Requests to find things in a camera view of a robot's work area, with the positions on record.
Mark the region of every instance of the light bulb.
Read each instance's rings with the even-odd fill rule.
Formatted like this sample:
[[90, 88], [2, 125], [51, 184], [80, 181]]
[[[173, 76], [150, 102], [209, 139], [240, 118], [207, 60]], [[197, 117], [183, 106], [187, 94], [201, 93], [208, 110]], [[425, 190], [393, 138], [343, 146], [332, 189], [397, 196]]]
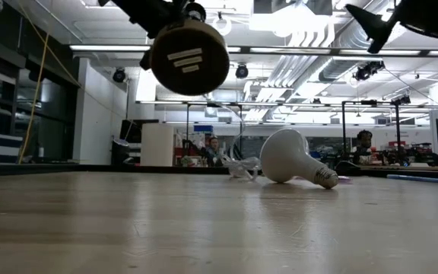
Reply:
[[260, 159], [263, 174], [277, 183], [298, 176], [331, 189], [338, 184], [338, 175], [309, 155], [309, 144], [294, 129], [280, 129], [263, 145]]

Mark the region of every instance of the table surface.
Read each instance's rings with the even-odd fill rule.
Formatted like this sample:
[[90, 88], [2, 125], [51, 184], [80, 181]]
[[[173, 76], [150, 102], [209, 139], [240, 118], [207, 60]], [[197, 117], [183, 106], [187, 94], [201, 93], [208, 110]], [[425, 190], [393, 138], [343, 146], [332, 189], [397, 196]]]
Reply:
[[438, 184], [0, 177], [1, 273], [438, 273]]

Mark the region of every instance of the ceiling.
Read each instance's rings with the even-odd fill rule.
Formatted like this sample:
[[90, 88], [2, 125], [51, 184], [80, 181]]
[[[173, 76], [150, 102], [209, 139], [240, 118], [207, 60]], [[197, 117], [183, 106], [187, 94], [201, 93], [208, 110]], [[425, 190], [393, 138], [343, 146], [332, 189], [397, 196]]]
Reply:
[[[138, 25], [130, 24], [128, 16], [121, 10], [93, 7], [96, 5], [97, 0], [7, 0], [6, 2], [20, 10], [20, 5], [22, 5], [32, 21], [41, 28], [50, 31], [61, 43], [125, 45], [151, 43], [147, 39], [146, 33]], [[287, 46], [292, 40], [292, 36], [279, 37], [271, 31], [250, 30], [247, 23], [252, 20], [252, 0], [198, 0], [198, 2], [208, 10], [209, 19], [207, 22], [209, 24], [212, 24], [217, 17], [218, 10], [214, 7], [222, 7], [223, 17], [232, 18], [232, 30], [224, 36], [229, 46]], [[322, 5], [332, 5], [333, 9], [336, 10], [330, 19], [335, 31], [335, 40], [332, 45], [349, 47], [343, 44], [340, 37], [348, 35], [350, 28], [359, 28], [359, 26], [356, 22], [350, 23], [351, 17], [349, 14], [337, 11], [336, 5], [351, 3], [365, 6], [368, 3], [373, 5], [373, 2], [382, 3], [382, 0], [328, 0], [320, 2]], [[386, 45], [386, 48], [438, 49], [438, 40], [409, 31], [402, 30], [397, 37], [392, 36], [392, 38], [394, 39]], [[137, 78], [139, 75], [138, 63], [142, 57], [141, 53], [93, 53], [88, 57], [91, 58], [93, 66], [99, 67], [107, 73], [112, 73], [115, 67], [125, 67], [129, 78]], [[214, 97], [221, 97], [222, 95], [222, 97], [231, 98], [231, 91], [243, 94], [248, 81], [265, 81], [271, 77], [275, 68], [278, 68], [281, 64], [280, 58], [280, 56], [273, 55], [231, 54], [230, 73], [227, 80], [214, 93]], [[405, 89], [409, 84], [412, 87], [411, 100], [413, 104], [423, 104], [428, 101], [428, 87], [436, 84], [438, 80], [438, 59], [384, 58], [383, 61], [386, 69], [380, 71], [378, 75], [368, 81], [352, 84], [349, 82], [349, 77], [345, 77], [345, 75], [351, 75], [352, 72], [355, 72], [358, 63], [354, 62], [351, 63], [350, 68], [342, 72], [342, 76], [339, 76], [337, 80], [330, 84], [314, 85], [311, 94], [301, 96], [301, 94], [296, 95], [295, 93], [302, 85], [309, 82], [312, 75], [315, 76], [316, 65], [322, 65], [322, 57], [304, 59], [301, 61], [305, 64], [304, 68], [298, 71], [294, 84], [288, 87], [294, 93], [282, 100], [292, 100], [296, 96], [296, 102], [304, 103], [310, 102], [314, 97], [321, 98], [323, 103], [340, 103], [343, 100], [355, 100], [357, 98], [381, 100], [387, 96], [392, 96], [395, 91]], [[247, 79], [240, 80], [236, 78], [235, 71], [238, 63], [247, 64], [249, 70]], [[289, 73], [293, 74], [294, 71], [293, 67], [292, 69], [287, 67], [282, 69], [287, 75]], [[276, 98], [269, 97], [265, 100], [275, 101], [278, 98], [281, 98], [281, 94]], [[157, 88], [157, 99], [182, 100], [183, 97], [159, 86]]]

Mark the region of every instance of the person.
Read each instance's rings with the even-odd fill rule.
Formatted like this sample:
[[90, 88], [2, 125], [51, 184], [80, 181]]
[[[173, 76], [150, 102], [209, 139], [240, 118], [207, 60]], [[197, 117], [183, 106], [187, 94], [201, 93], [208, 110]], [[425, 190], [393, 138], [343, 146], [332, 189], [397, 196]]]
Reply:
[[206, 150], [207, 152], [207, 164], [209, 167], [222, 167], [222, 155], [219, 152], [219, 140], [217, 137], [211, 137], [209, 139], [209, 147]]
[[368, 165], [372, 163], [371, 139], [373, 134], [367, 130], [362, 130], [357, 134], [357, 146], [354, 147], [353, 163]]

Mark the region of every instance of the man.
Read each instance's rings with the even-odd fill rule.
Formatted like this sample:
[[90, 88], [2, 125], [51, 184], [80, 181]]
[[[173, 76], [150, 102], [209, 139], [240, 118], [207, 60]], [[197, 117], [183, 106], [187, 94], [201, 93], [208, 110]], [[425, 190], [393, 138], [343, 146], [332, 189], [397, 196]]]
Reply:
[[357, 146], [353, 149], [354, 164], [368, 165], [372, 163], [371, 138], [373, 134], [363, 130], [357, 134]]
[[207, 148], [207, 164], [209, 167], [222, 167], [221, 153], [219, 152], [219, 140], [216, 137], [209, 139]]

